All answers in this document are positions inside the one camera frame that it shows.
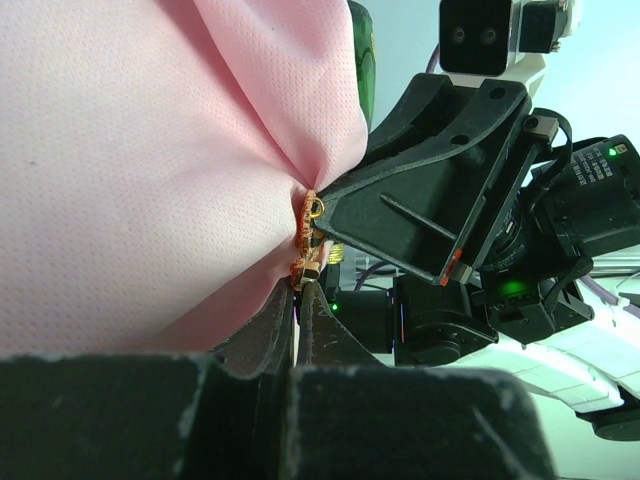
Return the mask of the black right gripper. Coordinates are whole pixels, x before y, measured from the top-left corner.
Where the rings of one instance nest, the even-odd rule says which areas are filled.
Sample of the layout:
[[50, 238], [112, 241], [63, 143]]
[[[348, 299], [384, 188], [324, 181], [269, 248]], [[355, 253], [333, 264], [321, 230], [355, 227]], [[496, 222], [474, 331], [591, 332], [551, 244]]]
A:
[[314, 227], [433, 285], [519, 268], [558, 170], [558, 113], [531, 106], [518, 82], [415, 75]]

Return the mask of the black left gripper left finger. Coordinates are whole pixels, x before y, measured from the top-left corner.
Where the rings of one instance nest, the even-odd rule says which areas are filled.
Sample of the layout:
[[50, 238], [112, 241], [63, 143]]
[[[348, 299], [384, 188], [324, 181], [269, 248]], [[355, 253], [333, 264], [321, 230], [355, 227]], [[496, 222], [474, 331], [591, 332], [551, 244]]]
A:
[[1, 362], [5, 479], [274, 479], [294, 294], [204, 353]]

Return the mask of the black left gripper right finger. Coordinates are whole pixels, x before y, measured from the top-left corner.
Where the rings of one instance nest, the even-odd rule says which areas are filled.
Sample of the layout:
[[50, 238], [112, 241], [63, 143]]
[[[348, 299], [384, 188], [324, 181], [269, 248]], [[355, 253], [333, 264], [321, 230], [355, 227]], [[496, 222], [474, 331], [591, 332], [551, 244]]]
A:
[[551, 479], [537, 412], [511, 374], [394, 368], [338, 322], [318, 284], [299, 309], [287, 392], [291, 479]]

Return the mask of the red maple leaf brooch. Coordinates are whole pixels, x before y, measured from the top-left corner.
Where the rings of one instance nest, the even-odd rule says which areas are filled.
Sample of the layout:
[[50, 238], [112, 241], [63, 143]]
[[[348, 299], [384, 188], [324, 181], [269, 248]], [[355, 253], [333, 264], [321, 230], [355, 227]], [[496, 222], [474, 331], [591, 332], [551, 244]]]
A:
[[307, 191], [298, 216], [295, 238], [298, 256], [290, 266], [291, 286], [295, 292], [301, 293], [307, 284], [320, 278], [323, 263], [321, 254], [326, 237], [314, 228], [313, 221], [319, 219], [324, 211], [324, 203], [316, 191]]

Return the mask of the pink t-shirt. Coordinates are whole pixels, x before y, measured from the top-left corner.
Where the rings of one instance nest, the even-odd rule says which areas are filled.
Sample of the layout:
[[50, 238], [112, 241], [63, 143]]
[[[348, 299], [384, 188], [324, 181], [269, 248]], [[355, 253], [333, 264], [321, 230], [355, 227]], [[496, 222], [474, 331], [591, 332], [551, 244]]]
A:
[[343, 1], [1, 5], [1, 351], [206, 351], [361, 159]]

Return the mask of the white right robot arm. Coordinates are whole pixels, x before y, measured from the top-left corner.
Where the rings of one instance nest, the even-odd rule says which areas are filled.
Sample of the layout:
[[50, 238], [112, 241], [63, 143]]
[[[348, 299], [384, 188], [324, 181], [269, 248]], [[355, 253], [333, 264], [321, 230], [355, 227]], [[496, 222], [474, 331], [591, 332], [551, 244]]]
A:
[[622, 135], [555, 146], [570, 130], [520, 83], [417, 74], [313, 224], [401, 272], [369, 349], [508, 370], [596, 436], [635, 441], [638, 310], [581, 287], [639, 243], [639, 154]]

